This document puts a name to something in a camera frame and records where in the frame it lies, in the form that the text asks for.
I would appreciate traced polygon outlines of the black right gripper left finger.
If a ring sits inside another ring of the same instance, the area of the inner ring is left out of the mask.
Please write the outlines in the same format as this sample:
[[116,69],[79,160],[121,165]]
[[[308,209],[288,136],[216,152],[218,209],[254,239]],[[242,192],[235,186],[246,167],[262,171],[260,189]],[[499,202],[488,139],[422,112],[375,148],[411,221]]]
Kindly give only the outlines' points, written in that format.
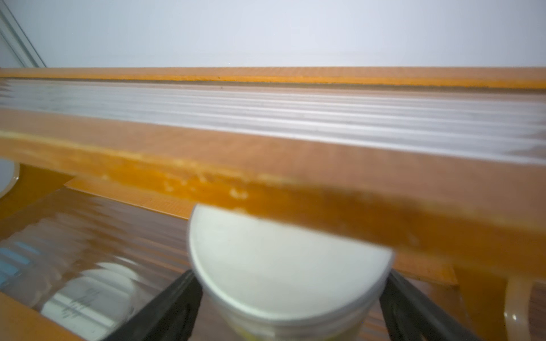
[[202,297],[202,286],[188,270],[104,341],[189,340]]

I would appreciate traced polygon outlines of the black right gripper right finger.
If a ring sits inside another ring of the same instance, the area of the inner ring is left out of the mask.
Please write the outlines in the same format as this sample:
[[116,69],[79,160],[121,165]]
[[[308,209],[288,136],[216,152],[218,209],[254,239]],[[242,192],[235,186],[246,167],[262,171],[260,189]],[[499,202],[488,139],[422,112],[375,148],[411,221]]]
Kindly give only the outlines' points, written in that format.
[[392,270],[380,296],[391,340],[478,340],[401,274]]

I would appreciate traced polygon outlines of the green yellow label jar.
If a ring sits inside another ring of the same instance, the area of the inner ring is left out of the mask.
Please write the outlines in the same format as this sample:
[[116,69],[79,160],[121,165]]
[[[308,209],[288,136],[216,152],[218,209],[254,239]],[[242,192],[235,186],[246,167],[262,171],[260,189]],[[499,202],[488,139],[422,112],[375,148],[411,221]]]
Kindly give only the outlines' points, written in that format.
[[356,340],[392,269],[392,249],[207,205],[189,258],[244,340]]

